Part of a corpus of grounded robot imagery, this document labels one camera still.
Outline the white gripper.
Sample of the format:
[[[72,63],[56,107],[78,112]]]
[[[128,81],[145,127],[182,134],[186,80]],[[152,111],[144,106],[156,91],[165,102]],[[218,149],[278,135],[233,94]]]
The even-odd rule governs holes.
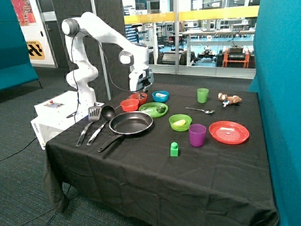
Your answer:
[[[138,70],[134,69],[129,75],[130,81],[130,91],[137,92],[137,91],[144,91],[148,93],[148,89],[154,83],[154,76],[151,69],[145,70]],[[139,92],[139,98],[142,98],[142,93]]]

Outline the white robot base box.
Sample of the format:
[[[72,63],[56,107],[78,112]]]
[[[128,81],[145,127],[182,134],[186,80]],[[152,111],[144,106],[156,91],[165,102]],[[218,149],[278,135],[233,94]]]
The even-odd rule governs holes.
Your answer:
[[[34,106],[31,125],[42,150],[47,141],[88,116],[88,106],[78,104],[77,92],[67,91]]]

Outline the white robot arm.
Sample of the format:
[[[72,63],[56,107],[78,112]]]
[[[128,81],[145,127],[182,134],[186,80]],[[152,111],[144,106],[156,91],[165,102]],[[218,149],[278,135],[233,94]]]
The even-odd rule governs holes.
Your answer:
[[[70,60],[78,66],[67,74],[66,79],[77,90],[78,103],[81,106],[93,106],[96,103],[95,91],[88,83],[98,77],[98,69],[90,63],[86,55],[83,43],[86,36],[94,38],[98,43],[112,43],[122,48],[119,61],[134,67],[129,74],[131,92],[147,91],[152,86],[154,76],[149,67],[149,51],[145,44],[130,42],[91,12],[63,20],[62,31]]]

